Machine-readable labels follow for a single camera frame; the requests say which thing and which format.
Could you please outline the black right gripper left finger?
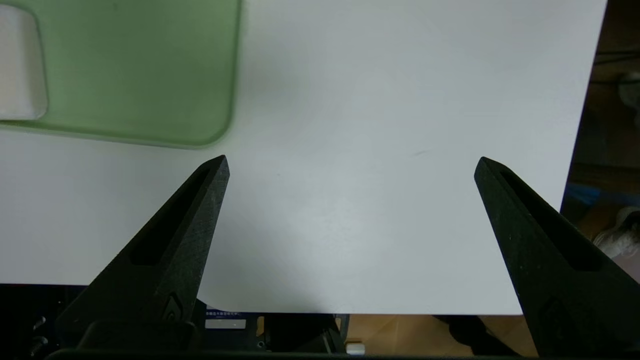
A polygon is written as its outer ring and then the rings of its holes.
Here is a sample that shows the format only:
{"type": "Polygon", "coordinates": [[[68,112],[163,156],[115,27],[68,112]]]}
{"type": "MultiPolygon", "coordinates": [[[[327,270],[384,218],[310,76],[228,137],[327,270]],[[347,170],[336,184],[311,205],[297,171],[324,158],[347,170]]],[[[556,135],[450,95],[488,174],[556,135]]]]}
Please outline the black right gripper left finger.
{"type": "Polygon", "coordinates": [[[224,155],[201,164],[55,322],[62,349],[180,351],[226,194],[224,155]]]}

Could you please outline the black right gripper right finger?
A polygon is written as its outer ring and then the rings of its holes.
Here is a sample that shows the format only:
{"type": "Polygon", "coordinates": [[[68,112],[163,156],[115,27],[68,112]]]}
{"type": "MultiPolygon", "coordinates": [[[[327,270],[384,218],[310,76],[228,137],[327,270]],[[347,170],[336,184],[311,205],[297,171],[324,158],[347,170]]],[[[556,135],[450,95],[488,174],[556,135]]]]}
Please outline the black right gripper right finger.
{"type": "Polygon", "coordinates": [[[637,360],[639,284],[507,166],[474,180],[538,355],[637,360]]]}

